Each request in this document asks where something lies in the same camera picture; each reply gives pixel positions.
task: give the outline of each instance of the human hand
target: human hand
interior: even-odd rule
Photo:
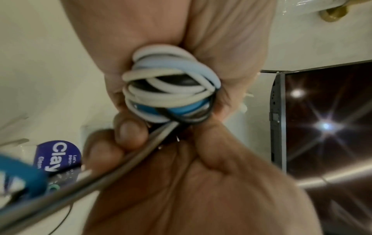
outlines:
[[[131,137],[121,136],[123,126],[133,131]],[[217,119],[193,126],[188,134],[101,192],[84,233],[322,234],[306,193]],[[147,137],[145,123],[123,111],[114,130],[88,138],[84,163],[95,172],[106,171]]]
[[[179,45],[222,81],[214,113],[242,101],[267,52],[275,0],[62,0],[80,40],[105,75],[114,105],[126,109],[121,75],[144,45]]]

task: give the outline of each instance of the laptop screen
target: laptop screen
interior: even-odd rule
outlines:
[[[372,233],[372,62],[287,74],[287,173],[323,223]]]

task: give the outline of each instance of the purple label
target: purple label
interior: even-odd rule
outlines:
[[[49,141],[39,144],[36,149],[34,166],[46,172],[56,172],[81,162],[79,149],[68,141]],[[67,183],[75,182],[80,168],[61,172],[52,182],[51,189],[57,189]]]

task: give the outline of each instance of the white cable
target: white cable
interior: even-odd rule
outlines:
[[[144,105],[150,109],[187,106],[190,112],[185,113],[184,116],[190,116],[208,108],[209,102],[196,110],[191,109],[195,103],[207,99],[216,91],[216,88],[220,87],[220,80],[210,68],[198,62],[189,52],[176,46],[142,47],[133,54],[133,62],[132,70],[122,76],[123,81],[129,84],[123,88],[125,103],[129,110],[149,122],[164,123],[169,119],[155,112],[155,109],[152,109],[154,111],[150,113],[148,109],[143,109],[138,105]],[[188,75],[197,84],[184,85],[175,80],[167,81],[167,76],[169,79],[175,79],[172,75],[183,74]],[[153,88],[149,89],[146,86],[143,88],[143,82],[139,83],[142,86],[138,86],[139,84],[135,82],[139,80],[145,82],[147,87]]]

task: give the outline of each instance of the bundled cable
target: bundled cable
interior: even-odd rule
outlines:
[[[221,82],[215,72],[182,48],[151,45],[133,54],[122,79],[129,110],[152,123],[195,124],[212,112]]]

